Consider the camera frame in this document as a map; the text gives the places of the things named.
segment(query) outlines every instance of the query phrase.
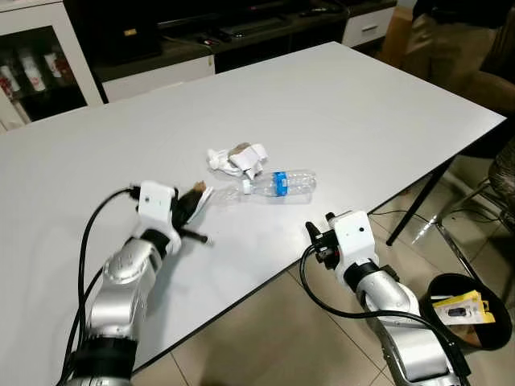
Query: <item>black trash bin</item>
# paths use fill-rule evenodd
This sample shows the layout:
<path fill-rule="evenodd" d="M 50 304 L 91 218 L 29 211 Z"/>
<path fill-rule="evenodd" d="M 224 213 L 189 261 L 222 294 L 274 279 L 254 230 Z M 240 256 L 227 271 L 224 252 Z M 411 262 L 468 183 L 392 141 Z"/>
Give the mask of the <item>black trash bin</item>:
<path fill-rule="evenodd" d="M 496 319 L 494 323 L 474 325 L 481 342 L 480 346 L 466 342 L 449 330 L 436 314 L 431 301 L 431 296 L 458 296 L 473 290 L 481 293 L 481 298 L 488 301 L 489 311 Z M 427 293 L 420 299 L 420 313 L 425 319 L 440 327 L 450 339 L 455 340 L 465 353 L 496 350 L 503 347 L 512 335 L 512 322 L 504 303 L 484 284 L 458 273 L 445 273 L 433 279 Z"/>

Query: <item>black metal table leg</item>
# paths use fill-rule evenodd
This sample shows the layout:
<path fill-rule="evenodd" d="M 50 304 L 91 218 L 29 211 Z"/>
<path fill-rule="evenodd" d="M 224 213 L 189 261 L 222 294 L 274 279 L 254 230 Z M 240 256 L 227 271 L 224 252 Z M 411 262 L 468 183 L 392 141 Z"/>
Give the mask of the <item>black metal table leg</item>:
<path fill-rule="evenodd" d="M 431 178 L 429 181 L 427 181 L 426 185 L 422 189 L 422 191 L 418 194 L 415 201 L 411 204 L 410 209 L 408 209 L 408 212 L 402 217 L 401 222 L 398 224 L 398 226 L 393 230 L 392 235 L 389 237 L 389 239 L 386 241 L 386 245 L 391 246 L 395 239 L 397 239 L 397 236 L 399 236 L 399 233 L 402 232 L 402 229 L 408 224 L 408 221 L 411 220 L 411 217 L 415 214 L 415 212 L 418 210 L 420 205 L 424 202 L 426 197 L 431 193 L 433 188 L 435 187 L 436 183 L 440 180 L 440 178 L 443 176 L 443 173 L 445 173 L 445 170 L 451 165 L 451 162 L 454 158 L 448 159 L 446 162 L 444 162 L 442 165 L 438 166 L 436 169 L 434 169 L 431 172 Z"/>

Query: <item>chair leg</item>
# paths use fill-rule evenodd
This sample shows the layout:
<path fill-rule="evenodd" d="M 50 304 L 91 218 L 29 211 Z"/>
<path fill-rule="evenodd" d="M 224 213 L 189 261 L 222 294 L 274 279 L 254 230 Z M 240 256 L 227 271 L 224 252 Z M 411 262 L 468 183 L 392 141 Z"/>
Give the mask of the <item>chair leg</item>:
<path fill-rule="evenodd" d="M 484 199 L 486 199 L 487 201 L 489 201 L 491 204 L 493 204 L 495 207 L 501 209 L 502 211 L 505 211 L 508 209 L 508 206 L 506 204 L 505 201 L 502 200 L 502 198 L 500 198 L 499 196 L 497 195 L 493 195 L 489 192 L 483 192 L 481 194 L 481 197 L 483 197 Z M 494 216 L 498 216 L 499 213 L 498 212 L 494 212 L 490 209 L 488 209 L 487 207 L 484 208 L 488 213 L 494 215 Z"/>
<path fill-rule="evenodd" d="M 479 283 L 481 283 L 481 279 L 479 276 L 477 276 L 476 271 L 472 268 L 471 264 L 468 262 L 467 258 L 462 254 L 462 252 L 459 250 L 458 245 L 454 242 L 452 239 L 452 236 L 449 234 L 449 232 L 445 229 L 445 227 L 442 225 L 441 221 L 438 221 L 435 223 L 435 227 L 439 230 L 440 234 L 442 235 L 443 239 L 449 245 L 449 248 L 451 248 L 452 252 L 456 255 L 461 265 L 465 268 L 467 273 L 476 279 Z"/>

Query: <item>cabinet drawer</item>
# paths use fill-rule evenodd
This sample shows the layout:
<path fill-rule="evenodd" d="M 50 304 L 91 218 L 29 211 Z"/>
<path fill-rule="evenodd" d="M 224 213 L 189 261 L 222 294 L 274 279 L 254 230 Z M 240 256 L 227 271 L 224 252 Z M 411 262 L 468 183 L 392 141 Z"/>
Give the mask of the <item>cabinet drawer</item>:
<path fill-rule="evenodd" d="M 385 10 L 361 14 L 350 18 L 345 27 L 344 39 L 341 42 L 348 47 L 355 47 L 372 40 L 382 38 L 388 31 L 388 25 L 395 7 Z"/>
<path fill-rule="evenodd" d="M 188 82 L 215 74 L 213 57 L 189 60 L 163 68 L 125 76 L 102 83 L 109 102 L 134 97 L 161 87 Z"/>

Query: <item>tiled floor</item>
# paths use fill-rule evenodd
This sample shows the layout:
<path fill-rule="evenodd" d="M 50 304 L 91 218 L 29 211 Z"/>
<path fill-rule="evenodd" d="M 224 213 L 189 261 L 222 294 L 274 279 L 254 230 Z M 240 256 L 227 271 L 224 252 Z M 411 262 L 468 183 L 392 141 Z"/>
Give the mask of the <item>tiled floor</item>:
<path fill-rule="evenodd" d="M 378 212 L 407 209 L 421 184 L 411 187 Z M 459 197 L 439 183 L 418 214 L 431 218 Z M 438 232 L 412 219 L 393 247 L 385 240 L 402 213 L 372 216 L 377 254 L 394 267 L 404 284 L 418 296 L 442 272 L 463 273 Z M 449 216 L 445 225 L 485 283 L 504 296 L 515 315 L 513 237 L 498 222 L 464 212 Z M 136 386 L 391 386 L 381 347 L 364 321 L 326 314 L 305 295 L 297 267 L 217 319 L 170 355 L 138 373 Z M 360 311 L 354 297 L 341 289 L 323 266 L 307 265 L 314 291 L 343 310 Z M 472 386 L 513 386 L 515 339 L 494 352 L 468 356 Z"/>

